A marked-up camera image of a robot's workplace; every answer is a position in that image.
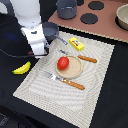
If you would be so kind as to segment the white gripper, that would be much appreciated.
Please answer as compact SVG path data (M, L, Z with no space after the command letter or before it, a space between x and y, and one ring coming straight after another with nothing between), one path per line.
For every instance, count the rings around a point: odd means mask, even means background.
M49 53L49 44L44 36L41 24L32 28L22 27L21 31L31 46L35 58L42 58Z

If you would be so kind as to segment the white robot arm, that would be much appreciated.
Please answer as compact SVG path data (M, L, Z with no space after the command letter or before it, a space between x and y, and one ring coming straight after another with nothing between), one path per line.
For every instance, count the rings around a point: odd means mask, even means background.
M31 46L35 58L42 58L47 53L49 44L43 33L39 0L10 0L15 17L21 25L21 32Z

